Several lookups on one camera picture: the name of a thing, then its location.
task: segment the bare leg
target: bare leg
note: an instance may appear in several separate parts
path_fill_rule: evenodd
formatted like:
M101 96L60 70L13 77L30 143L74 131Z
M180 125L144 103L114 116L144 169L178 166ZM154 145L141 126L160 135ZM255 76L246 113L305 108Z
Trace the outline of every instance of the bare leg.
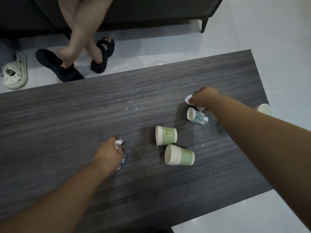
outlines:
M67 24L72 29L69 46L58 52L63 60L62 66L70 67L84 47L94 61L100 64L103 61L102 53L92 36L102 23L112 0L58 0L58 2Z

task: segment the white crocs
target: white crocs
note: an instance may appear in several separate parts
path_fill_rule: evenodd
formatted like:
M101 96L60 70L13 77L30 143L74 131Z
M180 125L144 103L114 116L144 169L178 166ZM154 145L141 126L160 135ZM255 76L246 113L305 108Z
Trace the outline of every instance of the white crocs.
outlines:
M28 79L27 60L22 52L15 52L16 61L7 63L2 68L3 84L10 89L23 86Z

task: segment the hand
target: hand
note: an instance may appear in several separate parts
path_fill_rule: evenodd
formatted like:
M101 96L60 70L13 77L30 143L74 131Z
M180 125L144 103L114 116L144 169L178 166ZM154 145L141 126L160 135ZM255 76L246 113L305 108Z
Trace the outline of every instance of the hand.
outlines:
M115 141L117 141L115 137L110 137L100 144L93 158L93 161L98 162L100 167L109 174L119 167L123 159L123 150L121 146L116 150Z
M217 96L219 96L219 93L215 88L204 86L189 99L189 102L210 109L209 107Z

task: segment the paper cup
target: paper cup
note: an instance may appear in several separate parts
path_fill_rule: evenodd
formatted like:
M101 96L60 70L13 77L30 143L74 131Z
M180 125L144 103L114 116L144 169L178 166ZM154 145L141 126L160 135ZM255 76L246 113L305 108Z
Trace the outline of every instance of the paper cup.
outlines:
M273 110L271 109L270 105L268 105L268 104L261 104L260 106L256 107L256 110L263 113L263 114L273 116Z
M192 107L190 107L187 111L187 119L193 123L198 123L198 124L207 124L208 122L208 117L205 117L204 113L199 112Z
M156 126L155 128L156 145L168 145L177 141L176 128Z
M176 145L168 145L165 150L165 163L168 165L193 165L194 152Z

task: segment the black slipper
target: black slipper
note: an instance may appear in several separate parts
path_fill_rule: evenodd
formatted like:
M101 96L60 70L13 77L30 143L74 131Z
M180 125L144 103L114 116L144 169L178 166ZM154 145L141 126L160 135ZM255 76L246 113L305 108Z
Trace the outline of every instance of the black slipper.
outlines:
M94 60L91 62L91 70L93 70L95 73L100 74L105 71L107 67L107 59L108 59L108 53L103 45L100 43L97 43L96 46L101 50L101 54L103 55L103 62L100 64L95 63Z
M110 56L112 56L112 54L114 53L114 51L115 51L115 41L113 40L113 39L111 39L111 43L110 42L108 42L107 40L105 40L105 38L107 38L107 37L103 37L102 39L99 39L98 41L97 41L97 46L99 45L99 44L104 44L104 45L106 45L107 46L107 55L108 55L108 57L110 57Z
M40 64L52 70L62 82L69 82L84 79L78 70L72 64L68 69L61 67L63 61L57 57L53 52L46 49L39 49L36 51L36 58Z

